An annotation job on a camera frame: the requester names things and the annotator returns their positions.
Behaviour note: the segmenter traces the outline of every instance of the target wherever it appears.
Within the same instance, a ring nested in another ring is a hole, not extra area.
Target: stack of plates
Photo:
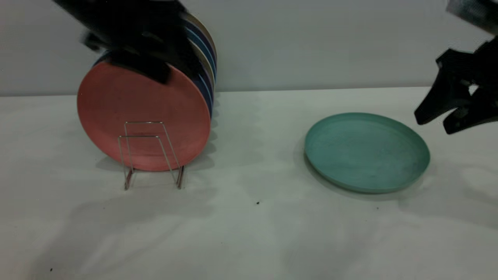
[[[211,129],[217,53],[205,26],[187,15],[184,24],[204,71],[189,79],[170,65],[166,85],[105,61],[105,55],[83,79],[78,92],[78,115],[93,143],[111,158],[121,161],[118,136],[125,135],[126,122],[164,122],[180,166],[204,149]],[[129,124],[128,135],[157,135],[161,138],[173,168],[173,159],[163,127]],[[122,144],[124,163],[131,154],[136,169],[168,170],[161,146],[154,138],[130,138],[129,150]]]

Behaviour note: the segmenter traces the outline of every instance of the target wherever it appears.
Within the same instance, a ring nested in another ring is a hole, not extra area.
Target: plate
[[[326,179],[363,193],[408,187],[430,161],[427,144],[412,129],[365,113],[334,115],[317,122],[306,135],[305,152]]]
[[[165,123],[180,166],[201,153],[211,127],[207,103],[187,76],[170,68],[167,85],[106,61],[85,76],[78,91],[78,115],[87,135],[109,157],[121,162],[118,136],[125,135],[125,122],[145,121]],[[128,135],[159,136],[172,167],[178,168],[161,125],[130,124]],[[132,138],[129,146],[136,169],[169,169],[156,138]],[[124,163],[130,166],[124,139],[121,147]]]

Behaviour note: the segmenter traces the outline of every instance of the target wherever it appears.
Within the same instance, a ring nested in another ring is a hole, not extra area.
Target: blue plate
[[[317,122],[306,135],[305,152],[326,179],[363,193],[408,187],[430,161],[427,144],[412,129],[364,113],[340,114]]]

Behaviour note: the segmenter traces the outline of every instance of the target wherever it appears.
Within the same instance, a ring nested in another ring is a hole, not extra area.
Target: plate rim
[[[332,178],[331,176],[325,174],[323,171],[320,170],[320,168],[318,168],[314,163],[313,161],[310,159],[309,157],[309,152],[308,152],[308,143],[309,143],[309,138],[310,138],[310,133],[313,131],[313,129],[315,129],[320,123],[328,120],[328,119],[331,119],[331,118],[336,118],[336,117],[339,117],[339,116],[346,116],[346,115],[350,115],[350,116],[368,116],[368,117],[374,117],[374,118],[378,118],[378,119],[384,119],[384,120],[387,120],[389,122],[392,122],[392,123],[395,123],[395,124],[398,124],[398,125],[401,125],[402,127],[408,129],[408,131],[410,131],[412,134],[414,134],[417,138],[419,138],[419,140],[421,141],[421,143],[423,144],[423,147],[424,147],[424,150],[427,151],[427,163],[425,164],[423,170],[421,171],[421,173],[413,180],[411,181],[407,181],[405,182],[404,184],[401,184],[400,186],[397,186],[395,188],[390,188],[390,189],[382,189],[382,190],[378,190],[378,189],[373,189],[373,188],[363,188],[363,187],[357,187],[357,186],[353,186],[353,185],[349,185],[347,183],[344,183],[344,182],[341,182],[337,179],[334,179]],[[382,115],[378,115],[378,114],[372,114],[372,113],[362,113],[362,112],[349,112],[349,113],[340,113],[340,114],[335,114],[335,115],[331,115],[331,116],[328,116],[328,117],[325,117],[319,121],[317,121],[314,125],[312,125],[312,127],[308,130],[308,132],[306,133],[306,137],[305,137],[305,140],[304,140],[304,153],[306,155],[306,159],[309,161],[309,163],[311,164],[311,166],[313,166],[313,168],[321,175],[323,176],[326,180],[328,180],[329,182],[335,184],[336,186],[338,187],[341,187],[341,188],[344,188],[346,190],[350,190],[350,191],[355,191],[355,192],[360,192],[360,193],[370,193],[370,194],[382,194],[382,193],[391,193],[391,192],[396,192],[396,191],[399,191],[399,190],[402,190],[404,188],[407,188],[409,186],[411,186],[413,183],[415,183],[416,181],[418,181],[422,175],[427,171],[427,168],[429,167],[430,163],[431,163],[431,152],[430,152],[430,149],[429,149],[429,146],[427,145],[427,143],[425,142],[425,140],[422,138],[422,136],[420,136],[416,131],[414,131],[412,128],[410,128],[409,126],[405,125],[404,123],[400,122],[400,121],[397,121],[397,120],[394,120],[394,119],[391,119],[391,118],[388,118],[388,117],[385,117],[385,116],[382,116]]]

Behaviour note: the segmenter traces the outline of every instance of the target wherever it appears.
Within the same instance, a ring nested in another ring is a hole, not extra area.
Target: white wall
[[[490,35],[446,0],[184,0],[211,30],[218,90],[430,85],[449,46]],[[0,94],[74,94],[96,55],[48,0],[0,1]]]

